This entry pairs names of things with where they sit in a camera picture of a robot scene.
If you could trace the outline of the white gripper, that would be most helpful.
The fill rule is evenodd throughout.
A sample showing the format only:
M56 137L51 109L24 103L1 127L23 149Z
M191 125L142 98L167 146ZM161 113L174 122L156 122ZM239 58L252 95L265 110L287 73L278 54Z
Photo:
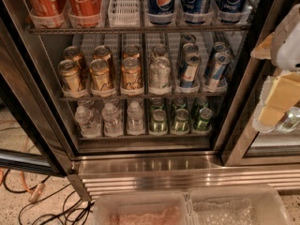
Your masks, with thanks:
M285 113L300 100L300 73L283 70L268 76L262 85L252 126L262 133L271 132Z

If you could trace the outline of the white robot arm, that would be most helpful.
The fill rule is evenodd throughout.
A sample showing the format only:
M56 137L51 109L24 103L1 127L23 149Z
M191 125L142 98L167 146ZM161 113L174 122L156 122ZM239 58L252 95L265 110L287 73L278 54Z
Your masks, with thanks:
M300 100L300 4L290 12L259 46L252 58L270 60L281 70L263 83L252 126L256 131L272 131L285 113Z

